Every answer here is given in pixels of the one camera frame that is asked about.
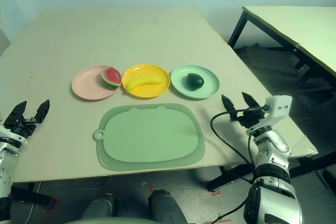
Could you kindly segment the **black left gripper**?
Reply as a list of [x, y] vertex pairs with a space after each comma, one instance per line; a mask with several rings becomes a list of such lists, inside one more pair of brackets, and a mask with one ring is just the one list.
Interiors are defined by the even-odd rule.
[[23, 101], [16, 105], [4, 122], [4, 128], [24, 138], [28, 138], [33, 134], [36, 123], [43, 122], [50, 108], [50, 100], [44, 101], [37, 109], [35, 118], [30, 119], [23, 118], [26, 104], [27, 101]]

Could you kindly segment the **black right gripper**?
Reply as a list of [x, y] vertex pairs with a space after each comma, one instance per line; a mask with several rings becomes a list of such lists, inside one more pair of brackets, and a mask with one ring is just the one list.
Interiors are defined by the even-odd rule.
[[224, 108], [230, 115], [231, 121], [238, 121], [241, 126], [246, 129], [251, 128], [255, 124], [258, 124], [261, 119], [265, 118], [265, 113], [262, 107], [257, 103], [257, 101], [248, 93], [242, 92], [244, 101], [249, 108], [236, 110], [232, 101], [221, 95], [221, 100]]

